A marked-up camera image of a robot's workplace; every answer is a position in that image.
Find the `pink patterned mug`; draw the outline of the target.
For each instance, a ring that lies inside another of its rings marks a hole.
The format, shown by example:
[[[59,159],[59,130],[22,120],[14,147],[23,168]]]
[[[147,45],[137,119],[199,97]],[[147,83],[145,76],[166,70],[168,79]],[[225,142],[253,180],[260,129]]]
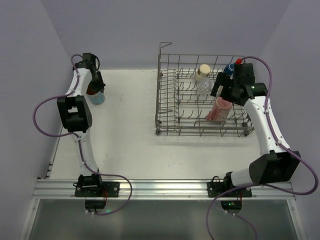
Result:
[[[232,107],[233,104],[231,102],[224,100],[222,97],[218,97],[215,99],[212,110],[206,115],[205,120],[224,122]]]

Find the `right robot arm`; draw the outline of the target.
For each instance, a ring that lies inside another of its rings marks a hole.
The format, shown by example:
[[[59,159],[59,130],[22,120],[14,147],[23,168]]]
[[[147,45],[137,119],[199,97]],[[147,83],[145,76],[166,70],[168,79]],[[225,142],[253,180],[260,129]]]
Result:
[[[255,82],[251,63],[238,59],[218,73],[211,95],[244,107],[257,135],[260,157],[248,168],[226,173],[223,182],[214,185],[217,190],[288,182],[298,167],[300,154],[296,151],[292,156],[286,151],[290,146],[282,137],[267,94],[266,85]]]

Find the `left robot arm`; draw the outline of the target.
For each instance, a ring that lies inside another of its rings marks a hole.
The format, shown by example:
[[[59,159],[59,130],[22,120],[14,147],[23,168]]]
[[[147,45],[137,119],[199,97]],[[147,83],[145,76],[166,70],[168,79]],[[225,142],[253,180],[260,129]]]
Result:
[[[90,52],[81,55],[82,60],[73,67],[73,80],[66,96],[57,99],[62,126],[67,130],[77,147],[80,166],[76,187],[77,195],[100,194],[103,181],[94,159],[90,129],[93,117],[86,101],[94,105],[104,102],[105,83],[99,58]]]

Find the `light blue patterned mug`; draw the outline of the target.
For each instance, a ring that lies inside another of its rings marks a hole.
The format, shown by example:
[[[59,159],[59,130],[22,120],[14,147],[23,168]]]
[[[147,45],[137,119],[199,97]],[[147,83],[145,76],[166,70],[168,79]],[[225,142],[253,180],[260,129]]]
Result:
[[[93,105],[101,105],[105,101],[104,95],[105,88],[94,90],[90,85],[87,87],[86,95]]]

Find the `clear glass tumbler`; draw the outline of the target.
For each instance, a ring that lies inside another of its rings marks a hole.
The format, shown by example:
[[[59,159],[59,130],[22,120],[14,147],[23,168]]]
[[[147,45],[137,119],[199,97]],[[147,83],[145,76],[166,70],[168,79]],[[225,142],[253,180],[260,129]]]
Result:
[[[197,78],[196,79],[196,92],[197,94],[207,95],[211,92],[212,81],[208,78]]]

